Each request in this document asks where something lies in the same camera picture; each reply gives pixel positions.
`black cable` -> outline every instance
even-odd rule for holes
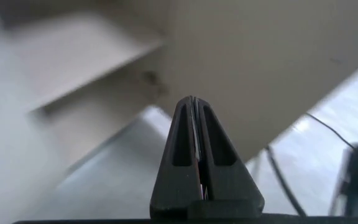
[[[276,176],[278,178],[278,181],[280,182],[280,184],[281,184],[285,194],[287,195],[288,199],[290,200],[293,208],[296,210],[296,212],[298,213],[299,216],[306,217],[307,216],[306,212],[303,210],[302,206],[299,204],[298,200],[295,198],[294,194],[292,193],[291,189],[289,188],[287,182],[284,180],[283,175],[282,175],[280,169],[278,168],[276,160],[274,159],[272,149],[270,148],[270,146],[267,146],[266,150],[267,150],[267,154],[268,154],[270,163],[272,164],[273,170],[276,173]]]
[[[352,144],[350,144],[348,141],[346,141],[346,139],[344,139],[337,131],[335,131],[335,129],[333,129],[328,124],[322,122],[320,119],[316,118],[315,116],[313,116],[313,115],[311,115],[309,113],[306,113],[305,115],[309,116],[310,118],[313,118],[315,121],[319,122],[320,124],[322,124],[326,128],[330,129],[339,139],[341,139],[351,149],[354,150],[354,146],[352,146]],[[267,146],[266,150],[267,150],[269,161],[270,161],[270,163],[271,163],[271,165],[273,167],[273,170],[274,170],[274,172],[275,172],[275,174],[276,174],[276,176],[278,178],[278,181],[280,182],[280,184],[281,184],[285,194],[287,195],[289,201],[291,202],[292,206],[294,207],[296,212],[299,214],[299,216],[301,216],[301,217],[307,216],[306,212],[303,210],[302,206],[299,204],[298,200],[295,198],[293,192],[289,188],[287,182],[283,178],[283,175],[282,175],[280,169],[278,168],[278,165],[277,165],[276,160],[274,158],[273,151],[272,151],[271,147]]]
[[[346,141],[337,131],[335,131],[335,129],[333,129],[328,124],[322,122],[320,119],[316,118],[315,116],[309,113],[306,113],[305,115],[309,116],[310,118],[313,118],[315,121],[319,122],[320,124],[324,125],[326,128],[330,129],[336,136],[338,136],[338,138],[340,138],[344,143],[346,143],[351,149],[354,150],[354,146],[352,146],[352,144]]]

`stain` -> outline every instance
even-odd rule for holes
[[[329,61],[334,63],[334,64],[336,64],[336,65],[342,65],[343,64],[343,61],[339,60],[338,58],[330,58]]]

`white shelf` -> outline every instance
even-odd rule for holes
[[[118,8],[83,11],[12,30],[12,44],[43,107],[162,46],[161,37]]]
[[[131,123],[151,103],[149,92],[120,71],[48,107],[46,124],[63,146],[68,166]]]

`floor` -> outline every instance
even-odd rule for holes
[[[358,72],[311,110],[358,142]],[[26,219],[148,218],[149,200],[170,126],[157,108],[79,164]],[[272,142],[277,162],[308,215],[327,215],[346,145],[306,116]],[[265,197],[266,213],[295,214],[266,153],[246,164]]]

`wooden shelf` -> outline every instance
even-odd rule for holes
[[[150,53],[162,38],[119,8],[81,11],[11,30],[30,87],[30,110],[41,108]]]

